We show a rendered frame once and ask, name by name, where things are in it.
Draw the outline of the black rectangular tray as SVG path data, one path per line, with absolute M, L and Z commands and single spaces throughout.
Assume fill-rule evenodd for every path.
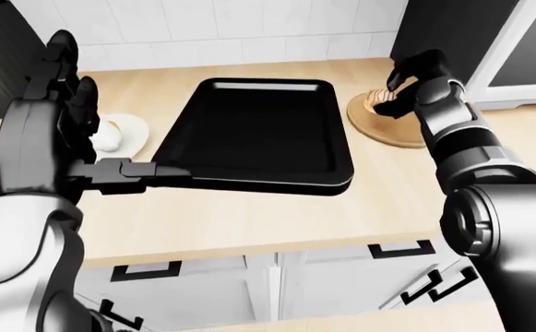
M 354 169 L 336 92 L 320 79 L 214 77 L 152 158 L 189 171 L 162 187 L 338 196 Z

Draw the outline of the white cream dessert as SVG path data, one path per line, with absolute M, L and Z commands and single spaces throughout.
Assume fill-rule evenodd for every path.
M 98 131 L 90 138 L 96 151 L 113 152 L 120 148 L 122 132 L 118 124 L 108 119 L 100 121 Z

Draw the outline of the white framed glass door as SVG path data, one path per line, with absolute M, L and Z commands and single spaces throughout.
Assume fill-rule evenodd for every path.
M 479 110 L 536 105 L 536 0 L 519 0 L 466 85 Z

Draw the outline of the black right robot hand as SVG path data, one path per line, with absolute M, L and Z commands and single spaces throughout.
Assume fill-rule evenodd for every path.
M 394 92 L 410 77 L 415 77 L 417 81 L 397 93 L 393 101 L 384 101 L 374 107 L 378 115 L 398 119 L 411 113 L 423 83 L 453 75 L 445 53 L 431 49 L 396 62 L 387 78 L 387 91 Z

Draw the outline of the dark tall cabinet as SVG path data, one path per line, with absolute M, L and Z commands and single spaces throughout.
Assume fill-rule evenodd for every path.
M 519 0 L 409 0 L 390 57 L 442 51 L 467 83 Z

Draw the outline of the round wooden plate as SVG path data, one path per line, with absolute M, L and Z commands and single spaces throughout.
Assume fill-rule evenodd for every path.
M 414 113 L 409 113 L 398 119 L 369 113 L 363 107 L 364 94 L 351 99 L 346 109 L 348 119 L 355 129 L 388 146 L 398 148 L 426 147 L 419 120 Z

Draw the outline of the brown striped pastry dessert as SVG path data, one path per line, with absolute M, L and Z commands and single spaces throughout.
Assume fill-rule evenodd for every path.
M 364 94 L 363 107 L 369 112 L 376 114 L 375 106 L 387 101 L 394 101 L 397 93 L 385 89 L 369 90 Z

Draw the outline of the white round plate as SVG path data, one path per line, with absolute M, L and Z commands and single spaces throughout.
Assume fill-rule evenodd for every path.
M 131 114 L 114 113 L 102 115 L 101 120 L 114 121 L 121 129 L 122 143 L 119 149 L 113 152 L 96 151 L 97 160 L 125 158 L 133 159 L 147 144 L 149 139 L 149 126 L 142 118 Z

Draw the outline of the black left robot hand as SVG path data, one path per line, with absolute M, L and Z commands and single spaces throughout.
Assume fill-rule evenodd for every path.
M 77 76 L 78 46 L 67 30 L 48 41 L 20 99 L 0 126 L 0 196 L 42 193 L 76 204 L 86 190 L 105 196 L 144 193 L 191 179 L 182 168 L 127 158 L 96 159 L 99 93 L 91 77 Z

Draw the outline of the white cabinet drawer front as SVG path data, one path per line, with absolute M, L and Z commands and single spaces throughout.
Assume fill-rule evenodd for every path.
M 82 268 L 76 296 L 98 312 L 101 301 L 113 311 L 144 318 L 141 331 L 175 332 L 197 328 L 265 323 L 278 319 L 280 271 L 275 254 L 181 261 L 177 277 L 111 282 L 114 267 Z
M 279 254 L 280 320 L 404 307 L 400 294 L 427 267 L 437 265 L 441 275 L 462 258 L 444 240 L 429 241 L 433 255 L 391 259 L 373 259 L 368 245 Z M 408 306 L 427 300 L 427 293 Z

